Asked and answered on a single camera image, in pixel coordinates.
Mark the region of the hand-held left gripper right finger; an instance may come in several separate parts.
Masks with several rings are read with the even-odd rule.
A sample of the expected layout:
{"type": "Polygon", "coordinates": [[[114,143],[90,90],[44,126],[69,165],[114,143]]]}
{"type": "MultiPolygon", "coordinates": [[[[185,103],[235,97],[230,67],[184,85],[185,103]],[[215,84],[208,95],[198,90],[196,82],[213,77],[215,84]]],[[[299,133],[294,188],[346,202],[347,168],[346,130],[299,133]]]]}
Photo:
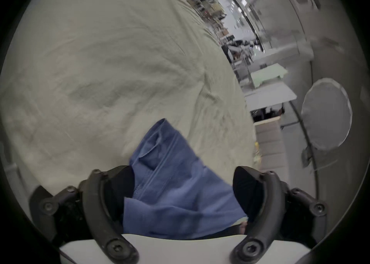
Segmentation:
{"type": "Polygon", "coordinates": [[[257,263],[276,240],[313,248],[326,236],[326,203],[299,188],[290,189],[274,171],[239,166],[233,191],[248,216],[246,237],[230,253],[233,264],[257,263]]]}

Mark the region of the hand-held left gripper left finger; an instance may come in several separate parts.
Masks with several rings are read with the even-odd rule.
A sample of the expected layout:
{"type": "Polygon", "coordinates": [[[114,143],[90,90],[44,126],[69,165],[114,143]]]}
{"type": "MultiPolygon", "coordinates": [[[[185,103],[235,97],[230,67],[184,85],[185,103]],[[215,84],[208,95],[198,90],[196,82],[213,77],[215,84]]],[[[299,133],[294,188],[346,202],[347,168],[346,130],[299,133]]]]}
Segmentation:
{"type": "Polygon", "coordinates": [[[137,249],[122,235],[124,199],[132,197],[134,185],[132,167],[118,166],[92,170],[78,187],[54,196],[38,186],[30,197],[32,222],[54,247],[93,239],[113,263],[137,264],[137,249]]]}

